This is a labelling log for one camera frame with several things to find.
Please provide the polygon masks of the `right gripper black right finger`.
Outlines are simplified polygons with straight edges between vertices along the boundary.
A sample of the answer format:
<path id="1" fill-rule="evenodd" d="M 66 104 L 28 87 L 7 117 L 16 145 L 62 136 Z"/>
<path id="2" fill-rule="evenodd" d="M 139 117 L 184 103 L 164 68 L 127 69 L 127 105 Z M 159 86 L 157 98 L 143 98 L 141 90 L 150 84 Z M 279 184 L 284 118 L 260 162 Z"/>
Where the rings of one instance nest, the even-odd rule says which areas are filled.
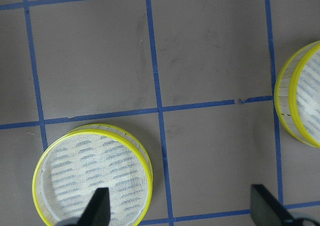
<path id="1" fill-rule="evenodd" d="M 250 187 L 250 216 L 256 226 L 292 226 L 293 216 L 262 184 Z"/>

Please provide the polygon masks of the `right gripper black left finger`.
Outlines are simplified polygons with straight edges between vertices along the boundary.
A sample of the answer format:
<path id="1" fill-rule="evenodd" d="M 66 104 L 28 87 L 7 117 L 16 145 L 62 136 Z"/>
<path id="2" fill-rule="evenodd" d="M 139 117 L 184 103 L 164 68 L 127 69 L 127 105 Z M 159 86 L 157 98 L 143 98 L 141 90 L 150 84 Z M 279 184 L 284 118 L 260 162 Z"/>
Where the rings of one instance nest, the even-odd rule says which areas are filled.
<path id="1" fill-rule="evenodd" d="M 97 188 L 85 211 L 78 220 L 79 226 L 108 226 L 111 221 L 109 188 Z"/>

